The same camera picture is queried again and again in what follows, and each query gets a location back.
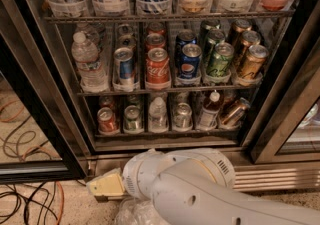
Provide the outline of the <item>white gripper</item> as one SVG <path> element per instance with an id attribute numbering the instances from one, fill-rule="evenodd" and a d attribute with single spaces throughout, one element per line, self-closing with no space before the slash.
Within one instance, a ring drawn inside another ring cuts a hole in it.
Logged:
<path id="1" fill-rule="evenodd" d="M 134 173 L 125 166 L 122 173 L 123 183 L 119 173 L 111 173 L 89 181 L 86 186 L 88 191 L 94 196 L 122 196 L 126 189 L 129 195 L 135 197 L 137 189 L 133 175 Z"/>

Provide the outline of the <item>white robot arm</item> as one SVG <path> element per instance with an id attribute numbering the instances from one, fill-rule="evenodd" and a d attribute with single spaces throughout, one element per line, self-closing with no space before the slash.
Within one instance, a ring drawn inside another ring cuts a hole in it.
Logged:
<path id="1" fill-rule="evenodd" d="M 95 196 L 149 200 L 171 225 L 320 225 L 320 212 L 237 192 L 229 159 L 212 148 L 150 149 L 87 183 Z"/>

